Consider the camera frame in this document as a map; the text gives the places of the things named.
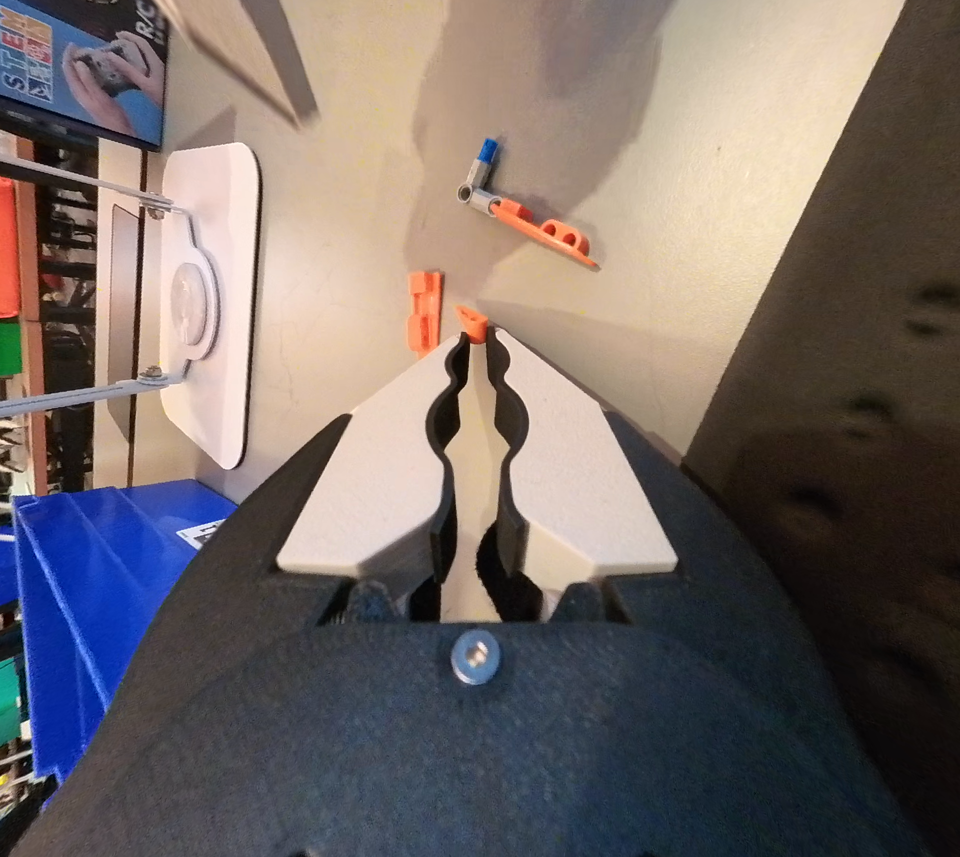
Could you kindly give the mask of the orange storage container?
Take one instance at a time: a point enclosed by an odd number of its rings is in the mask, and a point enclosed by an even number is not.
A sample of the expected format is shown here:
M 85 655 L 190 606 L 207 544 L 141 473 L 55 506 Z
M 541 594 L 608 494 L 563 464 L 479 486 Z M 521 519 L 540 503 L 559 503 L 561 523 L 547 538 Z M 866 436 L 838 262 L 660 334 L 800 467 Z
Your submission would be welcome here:
M 18 256 L 18 207 L 14 182 L 1 178 L 1 320 L 14 319 L 21 307 Z

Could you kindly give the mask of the blue plastic bin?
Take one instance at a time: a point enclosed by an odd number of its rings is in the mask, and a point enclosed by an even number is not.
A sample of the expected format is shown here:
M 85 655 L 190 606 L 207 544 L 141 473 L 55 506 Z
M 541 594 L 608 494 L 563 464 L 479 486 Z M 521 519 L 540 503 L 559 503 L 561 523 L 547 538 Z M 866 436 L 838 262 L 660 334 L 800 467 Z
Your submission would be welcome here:
M 162 603 L 235 510 L 196 479 L 13 498 L 38 778 L 74 771 Z

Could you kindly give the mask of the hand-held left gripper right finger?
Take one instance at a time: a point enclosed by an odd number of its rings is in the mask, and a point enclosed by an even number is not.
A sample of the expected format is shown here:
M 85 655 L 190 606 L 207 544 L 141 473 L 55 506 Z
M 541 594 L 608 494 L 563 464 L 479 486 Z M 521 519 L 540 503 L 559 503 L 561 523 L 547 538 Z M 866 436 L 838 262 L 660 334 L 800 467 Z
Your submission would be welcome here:
M 673 574 L 664 526 L 601 402 L 511 335 L 486 335 L 507 451 L 477 574 L 502 621 L 546 621 L 574 585 Z

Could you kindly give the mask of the black perforated pad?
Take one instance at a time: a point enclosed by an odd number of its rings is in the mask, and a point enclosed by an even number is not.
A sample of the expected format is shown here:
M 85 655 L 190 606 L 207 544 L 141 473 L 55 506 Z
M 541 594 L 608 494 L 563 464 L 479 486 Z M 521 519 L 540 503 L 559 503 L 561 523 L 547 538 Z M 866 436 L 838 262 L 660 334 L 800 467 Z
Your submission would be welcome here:
M 685 456 L 959 854 L 959 0 L 905 0 Z

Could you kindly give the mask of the white book stand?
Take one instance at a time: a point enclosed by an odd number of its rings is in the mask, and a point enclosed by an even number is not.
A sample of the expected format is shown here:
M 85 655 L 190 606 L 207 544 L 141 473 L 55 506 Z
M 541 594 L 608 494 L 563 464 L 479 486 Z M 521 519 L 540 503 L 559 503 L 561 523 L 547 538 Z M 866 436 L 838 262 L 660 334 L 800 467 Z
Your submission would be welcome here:
M 317 112 L 281 0 L 158 0 L 176 29 L 295 125 Z M 133 198 L 161 221 L 160 363 L 135 379 L 14 399 L 3 417 L 160 392 L 168 419 L 223 469 L 245 456 L 258 275 L 261 175 L 244 143 L 173 153 L 163 194 L 78 182 Z

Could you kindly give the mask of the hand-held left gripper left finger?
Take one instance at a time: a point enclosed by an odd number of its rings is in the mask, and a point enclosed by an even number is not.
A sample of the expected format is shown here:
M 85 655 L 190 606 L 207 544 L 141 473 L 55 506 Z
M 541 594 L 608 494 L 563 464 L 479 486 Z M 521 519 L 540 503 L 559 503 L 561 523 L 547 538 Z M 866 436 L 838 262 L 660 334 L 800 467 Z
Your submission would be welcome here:
M 439 621 L 457 552 L 454 473 L 461 336 L 348 415 L 275 559 L 296 575 L 372 581 L 414 620 Z

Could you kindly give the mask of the dark printed toy box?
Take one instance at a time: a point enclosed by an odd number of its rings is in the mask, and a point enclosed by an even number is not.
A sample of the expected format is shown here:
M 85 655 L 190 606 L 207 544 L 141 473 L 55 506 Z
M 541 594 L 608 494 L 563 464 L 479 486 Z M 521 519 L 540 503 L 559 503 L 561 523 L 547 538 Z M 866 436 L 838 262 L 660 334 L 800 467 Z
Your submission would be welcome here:
M 1 0 L 2 121 L 159 150 L 170 30 L 154 0 Z

